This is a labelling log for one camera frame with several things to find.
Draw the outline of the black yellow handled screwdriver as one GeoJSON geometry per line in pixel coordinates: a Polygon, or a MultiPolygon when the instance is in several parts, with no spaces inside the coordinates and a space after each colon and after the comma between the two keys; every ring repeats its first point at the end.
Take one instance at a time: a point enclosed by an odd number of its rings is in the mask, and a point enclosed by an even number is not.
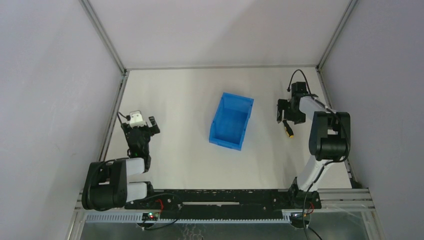
{"type": "Polygon", "coordinates": [[[288,121],[286,119],[283,119],[282,120],[282,123],[283,123],[283,126],[284,126],[284,129],[285,129],[285,132],[286,132],[287,136],[289,138],[293,138],[294,137],[294,132],[293,132],[293,129],[290,127],[288,121]]]}

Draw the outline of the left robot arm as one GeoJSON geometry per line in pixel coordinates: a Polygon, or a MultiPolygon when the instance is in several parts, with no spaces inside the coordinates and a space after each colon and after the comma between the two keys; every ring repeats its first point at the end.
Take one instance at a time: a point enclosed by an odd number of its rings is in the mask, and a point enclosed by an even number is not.
{"type": "Polygon", "coordinates": [[[154,116],[150,123],[136,113],[127,116],[120,126],[128,145],[127,156],[89,165],[84,183],[81,203],[85,210],[107,211],[122,208],[126,203],[146,198],[146,182],[130,183],[129,176],[149,171],[151,155],[149,143],[160,128],[154,116]]]}

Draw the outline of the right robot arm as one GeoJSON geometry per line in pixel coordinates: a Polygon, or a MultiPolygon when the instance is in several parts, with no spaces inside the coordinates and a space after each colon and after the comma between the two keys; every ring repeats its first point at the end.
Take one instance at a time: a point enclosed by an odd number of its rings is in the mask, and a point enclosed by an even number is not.
{"type": "Polygon", "coordinates": [[[314,200],[318,183],[328,168],[347,160],[350,153],[350,122],[347,112],[335,111],[309,91],[306,82],[294,82],[288,87],[289,99],[277,102],[278,123],[283,123],[288,137],[294,137],[289,123],[295,125],[311,120],[308,139],[310,158],[295,177],[288,190],[289,199],[298,205],[300,201],[314,200]]]}

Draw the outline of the blue plastic storage bin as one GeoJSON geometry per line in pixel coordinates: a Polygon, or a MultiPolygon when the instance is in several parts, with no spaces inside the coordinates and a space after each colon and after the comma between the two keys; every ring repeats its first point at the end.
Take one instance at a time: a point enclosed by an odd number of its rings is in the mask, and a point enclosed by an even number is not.
{"type": "Polygon", "coordinates": [[[252,98],[224,92],[210,125],[208,141],[241,151],[253,104],[252,98]]]}

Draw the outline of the small green circuit board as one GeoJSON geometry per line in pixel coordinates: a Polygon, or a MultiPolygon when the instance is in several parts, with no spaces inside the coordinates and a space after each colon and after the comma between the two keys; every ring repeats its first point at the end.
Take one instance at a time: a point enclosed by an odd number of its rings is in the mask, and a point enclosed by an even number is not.
{"type": "Polygon", "coordinates": [[[142,214],[141,220],[143,222],[146,222],[146,221],[157,221],[159,217],[160,217],[160,213],[159,212],[148,212],[148,213],[143,213],[142,214]]]}

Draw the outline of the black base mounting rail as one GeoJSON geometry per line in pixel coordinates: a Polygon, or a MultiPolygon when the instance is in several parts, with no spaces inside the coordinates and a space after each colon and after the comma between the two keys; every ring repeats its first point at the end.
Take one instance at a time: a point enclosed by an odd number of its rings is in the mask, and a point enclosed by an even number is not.
{"type": "Polygon", "coordinates": [[[277,220],[283,217],[283,211],[309,215],[321,209],[316,193],[314,200],[294,204],[286,189],[157,189],[147,198],[126,203],[124,209],[158,210],[163,220],[277,220]]]}

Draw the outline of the aluminium frame front rail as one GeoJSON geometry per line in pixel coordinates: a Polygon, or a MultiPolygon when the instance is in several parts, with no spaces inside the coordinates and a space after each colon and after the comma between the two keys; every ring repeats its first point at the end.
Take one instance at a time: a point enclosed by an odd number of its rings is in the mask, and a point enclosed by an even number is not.
{"type": "Polygon", "coordinates": [[[87,210],[79,199],[75,213],[87,223],[291,223],[315,214],[370,213],[367,189],[321,189],[290,200],[284,189],[157,190],[151,200],[133,200],[107,211],[87,210]]]}

